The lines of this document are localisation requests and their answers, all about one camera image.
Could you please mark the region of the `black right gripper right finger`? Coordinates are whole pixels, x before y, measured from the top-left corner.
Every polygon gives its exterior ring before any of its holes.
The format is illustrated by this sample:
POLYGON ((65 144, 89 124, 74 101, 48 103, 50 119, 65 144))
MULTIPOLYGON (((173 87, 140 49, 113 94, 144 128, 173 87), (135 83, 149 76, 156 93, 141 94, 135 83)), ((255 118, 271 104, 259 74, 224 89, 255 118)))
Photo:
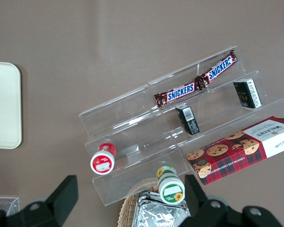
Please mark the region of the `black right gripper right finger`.
POLYGON ((185 201, 190 212, 182 227, 240 227, 241 213, 218 199, 209 199, 194 175, 185 176, 185 201))

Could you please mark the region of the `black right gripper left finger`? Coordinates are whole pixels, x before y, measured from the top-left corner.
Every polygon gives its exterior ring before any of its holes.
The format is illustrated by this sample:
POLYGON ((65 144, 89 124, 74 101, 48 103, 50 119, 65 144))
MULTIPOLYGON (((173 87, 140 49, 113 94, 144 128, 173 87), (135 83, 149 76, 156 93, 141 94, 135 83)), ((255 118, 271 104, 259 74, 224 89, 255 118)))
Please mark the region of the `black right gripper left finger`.
POLYGON ((67 176, 45 200, 33 202, 8 217, 9 227, 61 227, 79 198, 76 175, 67 176))

